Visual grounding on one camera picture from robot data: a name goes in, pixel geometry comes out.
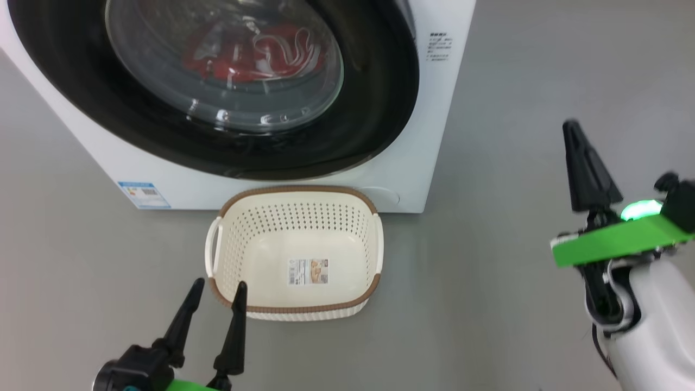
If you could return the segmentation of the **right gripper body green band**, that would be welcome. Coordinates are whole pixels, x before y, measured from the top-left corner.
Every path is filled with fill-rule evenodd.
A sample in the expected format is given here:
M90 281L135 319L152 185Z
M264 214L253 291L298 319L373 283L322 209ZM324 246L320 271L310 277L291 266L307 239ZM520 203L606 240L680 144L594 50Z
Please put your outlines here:
M559 268L576 267L670 247L693 240L693 216L667 210L589 210L586 226L551 240Z

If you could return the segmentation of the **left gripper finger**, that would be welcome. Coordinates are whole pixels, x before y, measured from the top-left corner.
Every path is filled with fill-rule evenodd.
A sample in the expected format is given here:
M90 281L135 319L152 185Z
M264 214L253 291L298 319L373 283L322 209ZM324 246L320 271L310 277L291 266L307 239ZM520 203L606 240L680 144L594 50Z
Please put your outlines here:
M241 281L231 302L232 320L223 349L216 357L213 366L219 376L238 376L245 371L247 298L248 287L244 281Z
M184 349L188 339L189 325L198 310L204 286L204 278L197 278L194 281L164 336L153 343L154 349L164 349L167 363L171 367L184 366Z

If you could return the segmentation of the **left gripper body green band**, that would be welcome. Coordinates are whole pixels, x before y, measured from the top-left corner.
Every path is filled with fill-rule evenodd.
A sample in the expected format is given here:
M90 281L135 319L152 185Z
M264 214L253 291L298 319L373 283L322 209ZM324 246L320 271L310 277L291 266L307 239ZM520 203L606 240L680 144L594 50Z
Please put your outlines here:
M166 391L206 391L206 390L232 390L232 383L228 376L215 376L207 384L196 383L174 377Z

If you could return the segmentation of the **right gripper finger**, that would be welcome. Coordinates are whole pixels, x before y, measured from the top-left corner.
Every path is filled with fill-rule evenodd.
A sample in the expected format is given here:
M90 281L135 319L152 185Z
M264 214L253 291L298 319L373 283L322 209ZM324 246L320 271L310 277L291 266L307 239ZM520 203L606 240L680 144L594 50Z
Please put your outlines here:
M623 202L623 195L578 121L563 122L571 207L594 211Z

